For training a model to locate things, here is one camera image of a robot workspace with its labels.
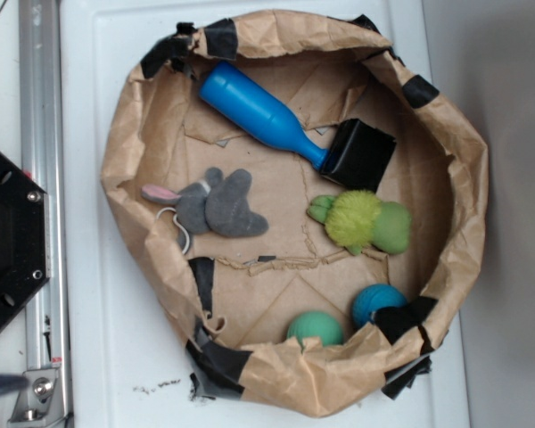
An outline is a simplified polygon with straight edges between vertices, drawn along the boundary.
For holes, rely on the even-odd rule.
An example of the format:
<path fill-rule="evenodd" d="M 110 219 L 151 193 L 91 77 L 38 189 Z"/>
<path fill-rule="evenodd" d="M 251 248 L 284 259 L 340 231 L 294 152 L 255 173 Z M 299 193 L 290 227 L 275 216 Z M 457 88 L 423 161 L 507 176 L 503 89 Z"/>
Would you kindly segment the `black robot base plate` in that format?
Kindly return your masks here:
<path fill-rule="evenodd" d="M 0 152 L 0 333 L 49 279 L 46 193 Z"/>

